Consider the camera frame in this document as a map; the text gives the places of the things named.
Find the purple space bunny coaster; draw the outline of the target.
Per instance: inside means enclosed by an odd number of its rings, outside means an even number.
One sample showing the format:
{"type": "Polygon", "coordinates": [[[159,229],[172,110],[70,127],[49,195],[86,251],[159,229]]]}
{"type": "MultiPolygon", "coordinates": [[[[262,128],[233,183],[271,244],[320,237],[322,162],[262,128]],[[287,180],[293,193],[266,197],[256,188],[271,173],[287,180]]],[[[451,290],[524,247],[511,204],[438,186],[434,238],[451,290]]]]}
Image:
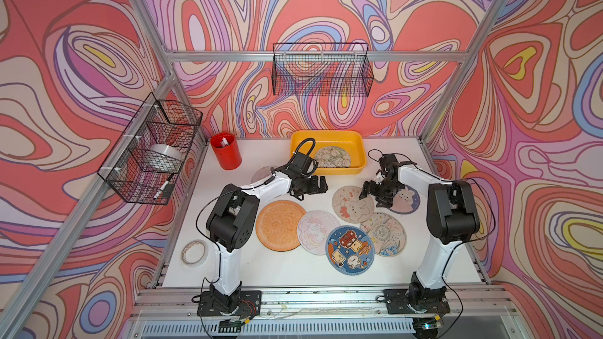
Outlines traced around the purple space bunny coaster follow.
{"type": "Polygon", "coordinates": [[[398,214],[410,214],[419,209],[420,203],[419,193],[411,186],[406,185],[395,195],[393,205],[389,210],[398,214]]]}

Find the pink bunny coaster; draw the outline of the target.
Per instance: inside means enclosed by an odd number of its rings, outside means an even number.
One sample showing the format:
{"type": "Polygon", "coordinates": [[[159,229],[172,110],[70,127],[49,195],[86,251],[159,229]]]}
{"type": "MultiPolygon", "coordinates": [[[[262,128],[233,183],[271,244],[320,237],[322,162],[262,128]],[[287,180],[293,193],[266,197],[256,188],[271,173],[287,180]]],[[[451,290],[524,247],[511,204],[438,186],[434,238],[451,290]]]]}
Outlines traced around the pink bunny coaster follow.
{"type": "Polygon", "coordinates": [[[339,188],[331,200],[334,213],[351,224],[367,221],[375,213],[375,204],[369,197],[360,199],[361,193],[362,189],[357,186],[339,188]]]}

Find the green floral bear coaster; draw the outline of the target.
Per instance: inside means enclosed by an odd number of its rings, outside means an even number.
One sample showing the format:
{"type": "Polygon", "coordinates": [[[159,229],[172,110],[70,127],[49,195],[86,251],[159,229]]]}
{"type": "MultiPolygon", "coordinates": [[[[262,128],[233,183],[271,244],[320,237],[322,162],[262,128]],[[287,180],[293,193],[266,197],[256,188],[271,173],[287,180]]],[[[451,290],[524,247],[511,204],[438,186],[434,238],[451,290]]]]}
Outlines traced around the green floral bear coaster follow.
{"type": "Polygon", "coordinates": [[[320,168],[349,168],[351,156],[343,148],[327,146],[319,149],[314,155],[320,168]]]}

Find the pink rainbow horse coaster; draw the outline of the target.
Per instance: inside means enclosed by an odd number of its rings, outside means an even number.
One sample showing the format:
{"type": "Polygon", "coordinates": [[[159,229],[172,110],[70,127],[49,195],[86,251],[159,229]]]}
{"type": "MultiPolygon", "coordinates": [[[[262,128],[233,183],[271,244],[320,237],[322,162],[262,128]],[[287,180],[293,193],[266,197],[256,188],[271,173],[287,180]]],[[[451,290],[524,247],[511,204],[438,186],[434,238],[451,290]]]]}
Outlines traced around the pink rainbow horse coaster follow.
{"type": "Polygon", "coordinates": [[[265,180],[272,175],[272,170],[276,169],[276,166],[264,166],[257,170],[251,178],[251,183],[256,184],[259,181],[265,180]]]}

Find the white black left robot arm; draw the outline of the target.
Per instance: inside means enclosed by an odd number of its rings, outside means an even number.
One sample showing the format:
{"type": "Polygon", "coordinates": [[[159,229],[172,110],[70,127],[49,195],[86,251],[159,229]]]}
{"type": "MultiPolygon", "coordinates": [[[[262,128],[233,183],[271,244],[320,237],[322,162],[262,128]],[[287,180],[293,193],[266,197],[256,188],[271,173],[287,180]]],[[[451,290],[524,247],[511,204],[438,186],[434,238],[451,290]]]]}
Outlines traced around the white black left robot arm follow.
{"type": "Polygon", "coordinates": [[[206,223],[209,239],[218,248],[218,276],[213,283],[217,292],[230,296],[240,288],[240,249],[251,238],[262,202],[285,194],[302,201],[306,195],[328,190],[325,178],[315,174],[318,166],[309,155],[296,152],[286,164],[271,169],[268,177],[252,185],[224,186],[206,223]]]}

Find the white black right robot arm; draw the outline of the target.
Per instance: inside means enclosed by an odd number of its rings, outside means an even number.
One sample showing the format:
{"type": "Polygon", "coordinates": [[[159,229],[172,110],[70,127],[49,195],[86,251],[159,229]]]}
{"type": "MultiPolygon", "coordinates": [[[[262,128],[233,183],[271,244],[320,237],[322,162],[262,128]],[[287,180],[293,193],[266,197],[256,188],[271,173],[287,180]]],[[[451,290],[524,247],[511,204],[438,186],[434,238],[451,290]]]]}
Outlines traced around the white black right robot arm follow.
{"type": "Polygon", "coordinates": [[[412,274],[407,295],[441,297],[457,248],[471,241],[481,227],[474,193],[466,180],[443,179],[397,157],[397,153],[380,155],[376,160],[379,170],[374,179],[364,182],[360,198],[373,196],[377,207],[390,208],[395,196],[408,186],[426,197],[426,225],[431,238],[422,264],[412,274]]]}

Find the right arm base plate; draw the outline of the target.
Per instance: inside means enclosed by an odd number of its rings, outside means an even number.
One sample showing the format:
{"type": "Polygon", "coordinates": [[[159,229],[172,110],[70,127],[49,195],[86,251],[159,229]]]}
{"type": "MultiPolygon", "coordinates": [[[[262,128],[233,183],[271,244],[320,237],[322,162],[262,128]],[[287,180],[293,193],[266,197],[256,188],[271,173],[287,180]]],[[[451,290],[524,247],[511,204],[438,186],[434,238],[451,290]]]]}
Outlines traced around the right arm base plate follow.
{"type": "Polygon", "coordinates": [[[446,315],[451,309],[445,296],[447,289],[385,289],[386,308],[389,314],[446,315]]]}

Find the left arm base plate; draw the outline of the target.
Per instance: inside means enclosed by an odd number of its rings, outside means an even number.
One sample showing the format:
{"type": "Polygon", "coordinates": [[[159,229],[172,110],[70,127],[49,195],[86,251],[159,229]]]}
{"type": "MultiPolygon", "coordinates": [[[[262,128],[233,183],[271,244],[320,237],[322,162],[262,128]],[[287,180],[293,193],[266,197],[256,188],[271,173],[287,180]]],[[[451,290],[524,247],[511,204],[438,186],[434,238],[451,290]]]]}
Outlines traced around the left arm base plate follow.
{"type": "Polygon", "coordinates": [[[260,290],[236,290],[226,296],[216,290],[204,291],[197,302],[199,317],[254,317],[261,312],[262,292],[260,290]]]}

